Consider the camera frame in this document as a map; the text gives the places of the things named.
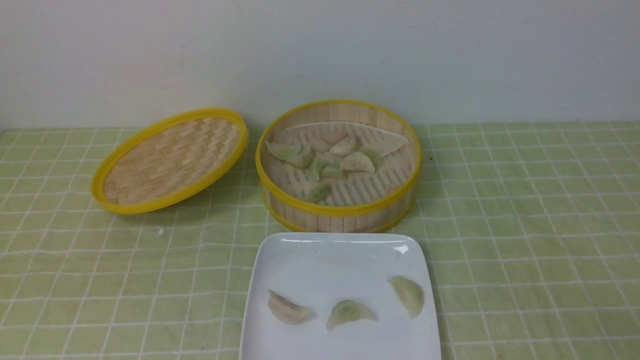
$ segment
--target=plate rim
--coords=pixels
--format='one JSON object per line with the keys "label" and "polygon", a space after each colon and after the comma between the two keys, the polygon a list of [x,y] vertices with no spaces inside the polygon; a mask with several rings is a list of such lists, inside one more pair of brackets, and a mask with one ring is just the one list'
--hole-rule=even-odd
{"label": "plate rim", "polygon": [[[260,253],[263,251],[263,248],[265,246],[265,244],[274,241],[272,240],[273,238],[281,238],[282,236],[285,236],[287,234],[295,234],[295,235],[302,235],[302,236],[315,236],[315,235],[321,235],[324,237],[341,237],[341,236],[347,236],[347,237],[356,237],[356,236],[372,236],[372,237],[378,237],[378,238],[383,238],[383,237],[387,237],[387,236],[392,236],[392,237],[396,237],[396,236],[400,236],[402,238],[404,238],[405,240],[412,242],[414,244],[417,245],[417,248],[420,249],[420,253],[422,254],[422,261],[424,262],[425,265],[425,269],[427,272],[427,277],[429,279],[429,284],[431,285],[431,287],[433,288],[433,285],[431,284],[431,273],[429,272],[429,266],[427,264],[426,258],[424,257],[424,251],[422,250],[422,247],[420,246],[420,243],[418,243],[418,241],[416,241],[414,238],[412,238],[411,236],[408,235],[403,235],[403,234],[388,234],[388,233],[308,233],[308,232],[298,232],[298,231],[285,231],[285,232],[281,232],[281,233],[274,233],[274,234],[270,234],[267,235],[267,237],[260,243],[260,246],[258,247],[258,251],[255,255],[255,261],[253,262],[253,268],[251,270],[251,279],[249,280],[249,288],[247,289],[247,293],[246,293],[246,303],[244,304],[244,313],[243,313],[243,320],[242,320],[242,329],[240,332],[240,345],[239,345],[239,349],[238,349],[238,360],[244,360],[243,357],[243,345],[245,342],[245,335],[246,335],[246,312],[247,309],[249,308],[249,292],[251,292],[251,288],[253,285],[253,282],[255,280],[255,264],[258,262]],[[438,324],[438,318],[437,318],[437,311],[435,309],[435,295],[433,294],[433,290],[430,291],[431,293],[431,300],[433,303],[433,314],[434,316],[436,316],[435,318],[435,323],[436,323],[436,332],[435,332],[435,342],[437,344],[437,352],[440,354],[440,358],[442,358],[442,349],[441,349],[441,342],[440,342],[440,326]]]}

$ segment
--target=woven bamboo lid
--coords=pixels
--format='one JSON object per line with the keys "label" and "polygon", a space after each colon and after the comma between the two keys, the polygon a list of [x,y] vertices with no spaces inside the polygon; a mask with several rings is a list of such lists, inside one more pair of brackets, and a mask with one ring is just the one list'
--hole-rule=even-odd
{"label": "woven bamboo lid", "polygon": [[208,108],[178,114],[113,151],[93,177],[92,193],[120,214],[165,208],[224,175],[246,148],[240,114]]}

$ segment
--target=dumpling wrapper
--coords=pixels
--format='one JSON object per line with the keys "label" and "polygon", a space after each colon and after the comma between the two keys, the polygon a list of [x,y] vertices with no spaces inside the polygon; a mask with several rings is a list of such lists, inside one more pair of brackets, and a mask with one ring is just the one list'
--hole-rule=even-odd
{"label": "dumpling wrapper", "polygon": [[329,185],[327,184],[318,184],[307,194],[304,198],[305,201],[316,202],[323,200],[327,195],[329,195]]}
{"label": "dumpling wrapper", "polygon": [[378,167],[378,165],[380,165],[382,156],[380,156],[380,154],[378,154],[378,152],[375,149],[372,149],[370,147],[363,147],[360,150],[358,150],[358,152],[365,154],[365,156],[367,156],[371,160],[371,162],[373,163],[373,166],[375,166],[376,168]]}
{"label": "dumpling wrapper", "polygon": [[317,152],[327,152],[331,150],[331,146],[333,146],[319,136],[311,138],[309,143],[311,144],[311,149]]}
{"label": "dumpling wrapper", "polygon": [[340,167],[335,164],[327,164],[320,170],[320,177],[330,177],[338,180],[345,180],[347,178],[344,172],[340,170]]}
{"label": "dumpling wrapper", "polygon": [[297,168],[307,168],[313,160],[311,145],[305,144],[299,154],[287,158],[287,162]]}
{"label": "dumpling wrapper", "polygon": [[399,275],[389,279],[389,284],[396,291],[396,295],[400,298],[409,318],[418,317],[424,306],[424,291],[420,285]]}
{"label": "dumpling wrapper", "polygon": [[348,134],[345,130],[331,130],[324,134],[323,140],[333,146],[341,142],[345,137],[347,137],[347,135]]}
{"label": "dumpling wrapper", "polygon": [[267,151],[273,155],[276,159],[287,161],[288,158],[298,155],[302,144],[296,143],[294,145],[288,145],[284,143],[264,142],[267,147]]}
{"label": "dumpling wrapper", "polygon": [[309,307],[296,305],[273,290],[269,290],[268,306],[276,319],[288,325],[299,325],[313,316]]}
{"label": "dumpling wrapper", "polygon": [[357,320],[376,321],[376,317],[366,306],[351,300],[343,300],[337,303],[331,310],[326,329],[331,331],[338,325]]}
{"label": "dumpling wrapper", "polygon": [[307,172],[307,180],[313,181],[315,183],[320,181],[320,171],[322,171],[322,169],[324,169],[324,167],[328,163],[328,161],[321,158],[315,158],[313,161],[311,161],[311,165],[309,165],[309,171]]}
{"label": "dumpling wrapper", "polygon": [[351,136],[347,136],[339,143],[332,146],[329,152],[338,156],[347,156],[358,149],[358,140]]}
{"label": "dumpling wrapper", "polygon": [[376,167],[368,156],[356,151],[342,160],[340,170],[374,173],[376,172]]}

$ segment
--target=white wall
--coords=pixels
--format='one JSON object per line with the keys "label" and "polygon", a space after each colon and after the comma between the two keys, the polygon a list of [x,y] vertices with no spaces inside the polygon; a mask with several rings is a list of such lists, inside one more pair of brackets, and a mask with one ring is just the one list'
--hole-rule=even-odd
{"label": "white wall", "polygon": [[9,127],[267,124],[348,97],[412,122],[640,119],[640,0],[0,0]]}

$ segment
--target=green dumpling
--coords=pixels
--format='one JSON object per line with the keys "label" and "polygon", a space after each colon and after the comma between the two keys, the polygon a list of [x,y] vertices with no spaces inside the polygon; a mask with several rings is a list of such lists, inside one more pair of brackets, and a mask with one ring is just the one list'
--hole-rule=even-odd
{"label": "green dumpling", "polygon": [[360,151],[356,151],[347,155],[347,157],[342,160],[340,170],[374,173],[376,172],[376,167],[368,156]]}
{"label": "green dumpling", "polygon": [[347,156],[358,149],[358,140],[350,136],[345,137],[329,150],[330,153],[338,156]]}
{"label": "green dumpling", "polygon": [[264,145],[267,147],[267,151],[271,155],[282,161],[287,161],[291,156],[298,155],[300,153],[300,149],[302,149],[302,144],[300,143],[287,145],[284,143],[264,142]]}
{"label": "green dumpling", "polygon": [[347,178],[344,175],[344,171],[340,169],[338,165],[335,164],[327,164],[320,170],[320,177],[330,177],[332,179],[345,180]]}
{"label": "green dumpling", "polygon": [[287,158],[287,162],[297,168],[307,168],[313,160],[311,145],[305,144],[299,154]]}
{"label": "green dumpling", "polygon": [[307,180],[317,183],[320,181],[320,171],[328,164],[326,160],[321,158],[315,158],[309,165],[309,171],[307,172]]}
{"label": "green dumpling", "polygon": [[376,168],[378,167],[378,165],[380,164],[380,161],[382,160],[382,156],[380,156],[380,154],[378,154],[377,151],[375,151],[370,147],[363,147],[362,149],[358,150],[358,152],[365,154],[371,160],[371,162]]}
{"label": "green dumpling", "polygon": [[418,317],[424,306],[424,292],[420,285],[402,276],[394,276],[389,279],[389,284],[396,291],[402,305],[409,313],[409,318]]}
{"label": "green dumpling", "polygon": [[337,303],[331,310],[326,329],[331,331],[334,327],[357,320],[376,321],[376,317],[366,306],[352,300],[343,300]]}
{"label": "green dumpling", "polygon": [[329,185],[327,184],[319,184],[307,194],[305,197],[305,201],[316,202],[323,200],[327,195],[329,195]]}

